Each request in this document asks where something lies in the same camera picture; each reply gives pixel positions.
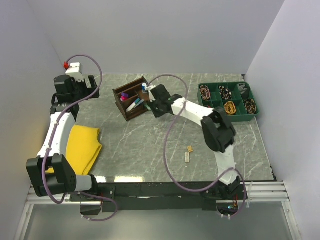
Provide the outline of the blue capped small bottle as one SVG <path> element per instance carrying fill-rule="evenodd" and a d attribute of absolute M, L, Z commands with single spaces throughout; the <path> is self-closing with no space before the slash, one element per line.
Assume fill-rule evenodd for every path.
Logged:
<path fill-rule="evenodd" d="M 148 91 L 146 90 L 146 87 L 147 87 L 147 83 L 144 82 L 144 83 L 141 85 L 142 93 L 143 93 L 143 94 L 147 94 L 147 93 L 148 93 Z"/>

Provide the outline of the dark purple highlighter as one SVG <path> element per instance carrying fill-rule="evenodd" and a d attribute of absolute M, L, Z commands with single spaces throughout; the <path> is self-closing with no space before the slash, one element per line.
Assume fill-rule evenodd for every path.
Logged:
<path fill-rule="evenodd" d="M 125 98 L 129 98 L 129 95 L 128 95 L 127 93 L 125 93 L 125 92 L 122 92 L 122 93 L 121 93 L 121 96 L 122 96 L 122 97 L 125 97 Z"/>

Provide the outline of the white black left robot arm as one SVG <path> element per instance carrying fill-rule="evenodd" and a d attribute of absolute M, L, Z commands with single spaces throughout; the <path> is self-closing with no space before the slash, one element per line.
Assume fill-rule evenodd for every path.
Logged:
<path fill-rule="evenodd" d="M 51 99 L 50 127 L 41 150 L 26 163 L 26 170 L 38 197 L 82 191 L 88 201 L 96 200 L 100 188 L 94 176 L 76 173 L 66 158 L 67 145 L 82 99 L 100 96 L 94 76 L 90 87 L 80 73 L 66 73 L 54 78 L 55 94 Z"/>

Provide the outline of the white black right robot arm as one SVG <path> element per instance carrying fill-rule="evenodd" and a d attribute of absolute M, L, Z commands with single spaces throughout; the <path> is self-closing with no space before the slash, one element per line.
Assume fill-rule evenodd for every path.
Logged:
<path fill-rule="evenodd" d="M 150 85 L 145 88 L 150 101 L 148 106 L 156 118 L 165 114 L 183 117 L 202 128 L 206 145 L 214 152 L 218 166 L 218 178 L 209 186 L 200 189 L 190 189 L 181 185 L 172 176 L 167 163 L 167 140 L 169 131 L 165 135 L 163 144 L 163 162 L 171 180 L 181 189 L 192 192 L 212 192 L 213 195 L 224 199 L 231 199 L 236 193 L 240 177 L 235 168 L 234 145 L 236 130 L 221 107 L 207 108 L 187 100 L 179 94 L 170 95 L 164 85 Z"/>

